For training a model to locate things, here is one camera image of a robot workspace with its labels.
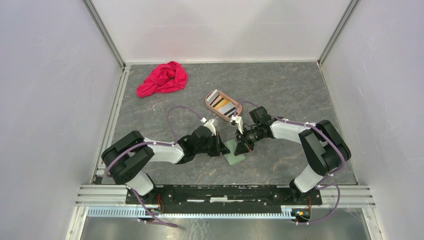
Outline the green card holder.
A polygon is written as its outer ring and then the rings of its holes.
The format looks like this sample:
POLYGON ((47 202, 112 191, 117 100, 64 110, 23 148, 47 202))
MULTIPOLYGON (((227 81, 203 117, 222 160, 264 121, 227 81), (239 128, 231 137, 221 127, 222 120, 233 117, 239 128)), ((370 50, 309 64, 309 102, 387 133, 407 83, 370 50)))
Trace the green card holder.
POLYGON ((235 139, 231 139, 228 140, 224 143, 224 145, 226 146, 227 149, 230 150, 230 153, 227 153, 224 155, 224 157, 226 158, 228 164, 230 166, 233 166, 241 161, 243 161, 246 156, 244 154, 239 154, 239 155, 235 155, 235 150, 237 147, 237 142, 235 139))

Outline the pink oval tray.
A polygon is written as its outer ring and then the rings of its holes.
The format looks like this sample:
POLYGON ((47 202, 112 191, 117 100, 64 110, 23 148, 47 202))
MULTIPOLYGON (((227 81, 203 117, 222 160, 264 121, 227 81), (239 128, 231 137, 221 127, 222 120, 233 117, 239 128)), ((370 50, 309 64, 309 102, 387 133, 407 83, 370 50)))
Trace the pink oval tray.
POLYGON ((239 104, 237 101, 217 89, 211 91, 205 97, 204 102, 208 109, 227 122, 230 121, 234 113, 240 116, 243 109, 241 105, 237 108, 239 104))

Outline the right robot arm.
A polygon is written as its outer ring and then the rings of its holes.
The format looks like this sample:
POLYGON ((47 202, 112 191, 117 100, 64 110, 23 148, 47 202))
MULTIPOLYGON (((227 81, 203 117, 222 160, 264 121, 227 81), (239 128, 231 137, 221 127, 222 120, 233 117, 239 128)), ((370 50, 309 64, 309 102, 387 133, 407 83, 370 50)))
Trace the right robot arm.
POLYGON ((326 177, 345 166, 352 157, 342 136, 329 120, 318 123, 291 121, 268 114, 263 107, 249 112, 253 121, 250 128, 244 126, 241 116, 233 115, 229 123, 237 126, 234 155, 250 153, 255 143, 263 139, 287 140, 302 146, 307 160, 305 169, 289 184, 289 199, 302 204, 309 192, 326 177))

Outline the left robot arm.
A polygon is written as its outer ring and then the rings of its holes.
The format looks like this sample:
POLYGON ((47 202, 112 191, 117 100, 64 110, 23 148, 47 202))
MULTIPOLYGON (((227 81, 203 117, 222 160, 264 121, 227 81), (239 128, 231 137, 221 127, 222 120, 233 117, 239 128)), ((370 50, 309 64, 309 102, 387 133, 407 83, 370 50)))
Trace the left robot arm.
POLYGON ((185 164, 196 155, 219 157, 230 152, 219 133, 206 126, 199 126, 175 143, 154 141, 134 130, 104 150, 101 160, 106 166, 104 174, 115 184, 130 187, 140 200, 151 204, 157 198, 157 190, 153 180, 142 171, 147 163, 185 164))

